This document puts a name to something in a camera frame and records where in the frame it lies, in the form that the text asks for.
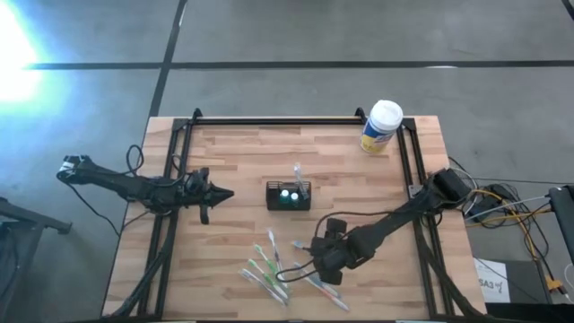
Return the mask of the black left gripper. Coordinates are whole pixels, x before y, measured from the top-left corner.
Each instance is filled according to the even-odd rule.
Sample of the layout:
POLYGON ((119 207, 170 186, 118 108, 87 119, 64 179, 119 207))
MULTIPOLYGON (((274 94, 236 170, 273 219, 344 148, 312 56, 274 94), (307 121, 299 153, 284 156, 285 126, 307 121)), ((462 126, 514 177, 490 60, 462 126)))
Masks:
POLYGON ((193 170, 187 176, 183 185, 181 205, 189 208, 199 206, 201 224, 209 224, 208 208, 234 196, 234 191, 220 188, 208 180, 209 169, 193 170))

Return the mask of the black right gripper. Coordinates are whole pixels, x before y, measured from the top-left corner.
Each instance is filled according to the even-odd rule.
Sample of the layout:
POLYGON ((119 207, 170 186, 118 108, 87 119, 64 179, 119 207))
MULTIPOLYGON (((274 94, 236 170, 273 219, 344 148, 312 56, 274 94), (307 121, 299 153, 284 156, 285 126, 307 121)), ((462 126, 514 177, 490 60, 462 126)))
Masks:
POLYGON ((340 285, 342 270, 354 261, 343 239, 313 237, 309 252, 319 280, 326 284, 340 285))

